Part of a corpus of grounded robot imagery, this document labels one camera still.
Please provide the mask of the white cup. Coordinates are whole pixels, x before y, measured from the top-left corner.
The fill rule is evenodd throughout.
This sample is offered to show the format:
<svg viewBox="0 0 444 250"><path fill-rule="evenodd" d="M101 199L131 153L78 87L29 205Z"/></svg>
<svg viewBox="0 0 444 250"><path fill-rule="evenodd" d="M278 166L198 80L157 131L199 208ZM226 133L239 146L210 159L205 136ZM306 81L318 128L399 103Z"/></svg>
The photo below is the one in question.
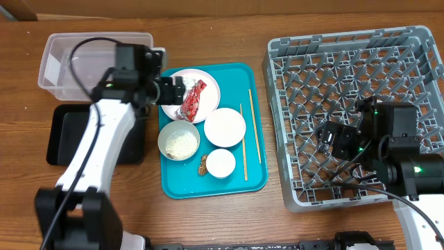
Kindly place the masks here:
<svg viewBox="0 0 444 250"><path fill-rule="evenodd" d="M227 149L212 151L206 160L207 171L215 178L226 178L233 173L236 167L234 155Z"/></svg>

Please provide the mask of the clear plastic bin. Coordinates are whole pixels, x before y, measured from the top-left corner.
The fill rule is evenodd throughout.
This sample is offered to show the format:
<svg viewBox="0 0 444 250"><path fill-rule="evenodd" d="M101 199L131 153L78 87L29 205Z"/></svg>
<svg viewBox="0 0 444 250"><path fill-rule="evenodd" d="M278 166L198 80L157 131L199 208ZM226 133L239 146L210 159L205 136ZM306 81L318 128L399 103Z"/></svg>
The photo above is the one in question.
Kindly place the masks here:
<svg viewBox="0 0 444 250"><path fill-rule="evenodd" d="M153 36L138 32L54 33L49 36L37 84L61 101L155 101L162 70Z"/></svg>

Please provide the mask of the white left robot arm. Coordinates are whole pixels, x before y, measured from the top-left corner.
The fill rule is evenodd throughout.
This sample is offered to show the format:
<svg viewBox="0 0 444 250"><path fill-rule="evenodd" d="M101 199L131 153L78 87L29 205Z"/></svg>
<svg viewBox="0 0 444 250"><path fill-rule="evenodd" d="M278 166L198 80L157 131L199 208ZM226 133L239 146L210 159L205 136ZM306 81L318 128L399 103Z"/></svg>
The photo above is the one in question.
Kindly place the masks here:
<svg viewBox="0 0 444 250"><path fill-rule="evenodd" d="M149 105L180 105L182 79L163 77L162 47L115 42L115 65L92 90L75 72L90 98L89 119L78 148L52 189L40 188L35 211L43 236L41 249L150 249L146 236L123 229L109 198L122 146Z"/></svg>

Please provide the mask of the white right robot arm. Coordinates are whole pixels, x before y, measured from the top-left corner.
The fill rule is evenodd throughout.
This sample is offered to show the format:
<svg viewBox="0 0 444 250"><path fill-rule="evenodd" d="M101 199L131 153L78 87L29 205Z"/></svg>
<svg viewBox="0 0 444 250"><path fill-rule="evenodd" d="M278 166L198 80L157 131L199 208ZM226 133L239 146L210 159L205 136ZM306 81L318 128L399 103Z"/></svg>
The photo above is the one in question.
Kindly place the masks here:
<svg viewBox="0 0 444 250"><path fill-rule="evenodd" d="M316 129L317 149L345 160L329 184L364 190L377 179L391 198L409 249L443 248L443 157L421 153L417 108L409 102L359 101L357 126L327 121Z"/></svg>

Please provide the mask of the brown food scrap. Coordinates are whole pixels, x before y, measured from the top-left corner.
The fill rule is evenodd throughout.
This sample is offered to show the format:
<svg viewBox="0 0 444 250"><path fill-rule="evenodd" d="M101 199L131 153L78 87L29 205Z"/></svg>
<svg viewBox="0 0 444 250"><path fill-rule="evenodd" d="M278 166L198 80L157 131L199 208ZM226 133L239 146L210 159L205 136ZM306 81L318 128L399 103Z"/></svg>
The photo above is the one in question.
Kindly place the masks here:
<svg viewBox="0 0 444 250"><path fill-rule="evenodd" d="M207 161L207 155L203 155L200 160L200 165L198 167L199 176L204 176L207 173L206 161Z"/></svg>

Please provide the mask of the left wooden chopstick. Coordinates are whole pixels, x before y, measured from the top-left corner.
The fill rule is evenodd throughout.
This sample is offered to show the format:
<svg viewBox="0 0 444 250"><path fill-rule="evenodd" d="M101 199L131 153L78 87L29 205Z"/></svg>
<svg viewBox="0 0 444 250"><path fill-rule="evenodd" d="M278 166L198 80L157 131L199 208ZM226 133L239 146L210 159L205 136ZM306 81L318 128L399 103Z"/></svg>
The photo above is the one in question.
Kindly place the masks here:
<svg viewBox="0 0 444 250"><path fill-rule="evenodd" d="M242 108L241 103L239 104L239 109L240 109L241 116L244 118L243 108ZM242 151L243 151L243 163L244 163L244 180L246 182L246 181L248 181L248 167L247 167L247 159L246 159L245 134L246 134L246 131L244 132L244 136L242 137Z"/></svg>

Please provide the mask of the grey dishwasher rack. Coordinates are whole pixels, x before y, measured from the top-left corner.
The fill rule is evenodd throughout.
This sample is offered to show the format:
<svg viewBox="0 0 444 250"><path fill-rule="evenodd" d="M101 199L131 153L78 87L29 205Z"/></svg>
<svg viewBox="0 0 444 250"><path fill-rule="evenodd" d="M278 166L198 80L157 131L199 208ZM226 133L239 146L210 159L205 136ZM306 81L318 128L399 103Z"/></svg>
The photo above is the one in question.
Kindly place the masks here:
<svg viewBox="0 0 444 250"><path fill-rule="evenodd" d="M380 182L316 148L315 132L332 121L356 126L356 102L405 101L417 107L422 153L443 152L443 61L426 26L272 39L263 61L273 116L277 163L286 208L303 213L387 200L366 190L343 190L329 180Z"/></svg>

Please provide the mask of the teal plastic tray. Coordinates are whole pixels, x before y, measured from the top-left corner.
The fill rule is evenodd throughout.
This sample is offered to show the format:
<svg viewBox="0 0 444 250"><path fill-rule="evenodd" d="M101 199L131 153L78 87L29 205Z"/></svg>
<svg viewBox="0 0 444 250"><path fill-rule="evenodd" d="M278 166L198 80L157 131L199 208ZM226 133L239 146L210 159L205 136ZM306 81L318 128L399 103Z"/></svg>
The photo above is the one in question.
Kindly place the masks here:
<svg viewBox="0 0 444 250"><path fill-rule="evenodd" d="M194 124L200 134L200 146L197 152L189 159L182 161L169 160L160 156L162 189L173 199L188 199L196 197L210 197L223 194L242 192L256 192L262 189L268 180L268 168L266 163L266 150L264 135L262 132L261 114L255 85L255 77L252 69L242 63L233 62L218 65L205 65L199 67L183 67L169 69L163 73L171 76L172 73L182 69L199 69L214 77L219 84L221 100L219 108L231 108L240 111L242 104L244 120L246 122L246 159L248 167L248 181L244 180L244 163L242 143L229 147L236 159L234 172L227 178L215 178L210 174L198 175L198 167L203 155L216 149L205 136L204 121ZM248 90L251 89L255 109L255 119L259 138L259 147L262 163L259 164L255 134L253 130L252 114Z"/></svg>

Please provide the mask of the white tissue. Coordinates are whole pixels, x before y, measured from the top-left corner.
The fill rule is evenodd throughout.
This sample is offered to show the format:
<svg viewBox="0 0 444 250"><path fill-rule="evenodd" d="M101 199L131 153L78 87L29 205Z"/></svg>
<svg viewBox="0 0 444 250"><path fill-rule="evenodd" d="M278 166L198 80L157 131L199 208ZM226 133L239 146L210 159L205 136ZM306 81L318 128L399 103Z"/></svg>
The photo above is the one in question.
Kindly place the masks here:
<svg viewBox="0 0 444 250"><path fill-rule="evenodd" d="M198 82L195 78L185 77L185 76L183 76L182 81L183 81L186 91L190 91L195 86L195 84L197 84L197 82Z"/></svg>

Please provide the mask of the grey-green bowl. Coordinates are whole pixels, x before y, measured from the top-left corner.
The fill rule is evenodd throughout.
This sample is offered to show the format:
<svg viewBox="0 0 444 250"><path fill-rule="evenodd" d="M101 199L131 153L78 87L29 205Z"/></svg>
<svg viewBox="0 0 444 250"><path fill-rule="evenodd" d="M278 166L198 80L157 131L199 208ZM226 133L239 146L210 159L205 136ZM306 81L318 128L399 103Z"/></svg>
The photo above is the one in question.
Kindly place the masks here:
<svg viewBox="0 0 444 250"><path fill-rule="evenodd" d="M171 135L173 135L174 133L177 133L177 132L179 132L179 133L184 133L184 132L192 133L196 137L196 139L198 140L198 148L200 146L200 134L199 134L197 128L192 123L189 123L189 122L186 122L186 121L182 121L182 120L177 120L177 121L170 122L160 131L160 134L159 134L158 139L157 139L157 145L158 145L158 148L159 148L161 154L163 156L167 157L169 160L173 160L173 159L168 157L168 155L167 155L167 153L165 151L166 141L167 141L169 136L171 136Z"/></svg>

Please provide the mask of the pile of rice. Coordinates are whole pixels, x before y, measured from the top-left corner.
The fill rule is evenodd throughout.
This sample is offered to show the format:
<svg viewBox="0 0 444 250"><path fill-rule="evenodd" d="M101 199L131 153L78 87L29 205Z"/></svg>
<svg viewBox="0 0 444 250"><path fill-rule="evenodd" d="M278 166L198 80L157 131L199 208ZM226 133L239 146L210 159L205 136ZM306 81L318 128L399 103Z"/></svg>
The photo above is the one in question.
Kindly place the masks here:
<svg viewBox="0 0 444 250"><path fill-rule="evenodd" d="M166 140L165 151L173 160L185 160L198 148L198 140L190 132L174 133Z"/></svg>

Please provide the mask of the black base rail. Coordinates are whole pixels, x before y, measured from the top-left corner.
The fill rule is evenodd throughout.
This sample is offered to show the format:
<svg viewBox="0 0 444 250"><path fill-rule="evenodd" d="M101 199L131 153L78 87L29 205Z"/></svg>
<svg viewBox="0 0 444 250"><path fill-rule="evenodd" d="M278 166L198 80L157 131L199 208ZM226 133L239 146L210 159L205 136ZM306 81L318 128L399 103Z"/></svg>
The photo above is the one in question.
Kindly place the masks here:
<svg viewBox="0 0 444 250"><path fill-rule="evenodd" d="M297 243L268 244L153 244L154 250L395 250L392 240L375 240L366 231L345 231L330 240L302 240Z"/></svg>

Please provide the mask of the red snack wrapper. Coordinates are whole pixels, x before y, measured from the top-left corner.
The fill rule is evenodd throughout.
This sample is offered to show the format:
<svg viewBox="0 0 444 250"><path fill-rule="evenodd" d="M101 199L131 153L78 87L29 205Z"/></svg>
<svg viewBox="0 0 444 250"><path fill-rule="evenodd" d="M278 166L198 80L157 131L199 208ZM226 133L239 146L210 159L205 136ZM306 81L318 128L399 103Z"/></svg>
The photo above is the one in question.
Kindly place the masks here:
<svg viewBox="0 0 444 250"><path fill-rule="evenodd" d="M200 94L207 87L207 84L199 79L197 84L190 90L186 91L187 95L182 105L176 111L176 117L180 120L193 122L200 106Z"/></svg>

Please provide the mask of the pink shallow bowl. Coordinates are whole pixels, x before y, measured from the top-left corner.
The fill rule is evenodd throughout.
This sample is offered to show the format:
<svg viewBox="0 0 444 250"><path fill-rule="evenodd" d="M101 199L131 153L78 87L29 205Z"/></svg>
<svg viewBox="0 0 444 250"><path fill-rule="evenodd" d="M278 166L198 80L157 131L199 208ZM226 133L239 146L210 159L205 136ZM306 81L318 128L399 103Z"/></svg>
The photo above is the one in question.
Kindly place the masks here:
<svg viewBox="0 0 444 250"><path fill-rule="evenodd" d="M206 138L215 146L228 148L241 142L246 134L242 115L231 108L214 110L205 120Z"/></svg>

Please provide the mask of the right wooden chopstick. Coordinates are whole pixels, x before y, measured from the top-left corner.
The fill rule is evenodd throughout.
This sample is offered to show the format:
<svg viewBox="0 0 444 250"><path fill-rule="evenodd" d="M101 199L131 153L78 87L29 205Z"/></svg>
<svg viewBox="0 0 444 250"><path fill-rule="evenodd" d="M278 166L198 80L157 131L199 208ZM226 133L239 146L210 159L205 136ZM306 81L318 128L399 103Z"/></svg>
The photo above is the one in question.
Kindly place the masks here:
<svg viewBox="0 0 444 250"><path fill-rule="evenodd" d="M260 152L260 147L259 147L259 138L258 138L258 133L257 133L257 124L256 124L256 119L255 119L255 109L254 109L253 95L252 95L251 89L248 90L248 95L249 95L249 100L250 100L250 110L251 110L251 114L252 114L253 130L254 130L254 134L255 134L255 144L256 144L257 156L258 156L259 164L261 164L262 163L262 157L261 157L261 152Z"/></svg>

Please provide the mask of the wooden chopstick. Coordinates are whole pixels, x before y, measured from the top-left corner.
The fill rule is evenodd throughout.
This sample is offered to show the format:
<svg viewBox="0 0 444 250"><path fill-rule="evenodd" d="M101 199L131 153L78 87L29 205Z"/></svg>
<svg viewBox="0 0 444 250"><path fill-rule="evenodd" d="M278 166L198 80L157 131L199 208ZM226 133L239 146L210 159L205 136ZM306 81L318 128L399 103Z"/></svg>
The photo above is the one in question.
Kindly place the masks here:
<svg viewBox="0 0 444 250"><path fill-rule="evenodd" d="M241 103L239 104L239 109L240 109L241 116L244 118L243 108L242 108ZM242 151L243 151L243 163L244 163L244 180L246 182L246 181L248 181L248 167L247 167L247 159L246 159L245 134L246 134L246 131L244 132L244 136L242 137Z"/></svg>
<svg viewBox="0 0 444 250"><path fill-rule="evenodd" d="M262 157L261 157L261 152L260 152L260 147L259 147L259 138L258 138L258 133L257 133L257 124L256 124L256 119L255 119L255 109L254 109L253 95L252 95L251 89L248 90L248 95L249 95L249 100L250 100L250 110L251 110L251 114L252 114L253 130L254 130L254 134L255 134L255 144L256 144L257 156L258 156L259 164L261 164L262 163Z"/></svg>

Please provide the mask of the black tray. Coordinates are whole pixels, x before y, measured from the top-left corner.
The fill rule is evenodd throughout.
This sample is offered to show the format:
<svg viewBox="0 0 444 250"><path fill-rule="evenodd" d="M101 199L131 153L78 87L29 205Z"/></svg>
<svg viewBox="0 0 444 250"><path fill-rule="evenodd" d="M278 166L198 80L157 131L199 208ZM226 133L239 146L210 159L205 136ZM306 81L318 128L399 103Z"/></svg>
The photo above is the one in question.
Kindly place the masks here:
<svg viewBox="0 0 444 250"><path fill-rule="evenodd" d="M80 144L89 119L88 103L62 104L53 113L46 161L67 166ZM119 154L118 165L139 164L144 159L146 120L138 119Z"/></svg>

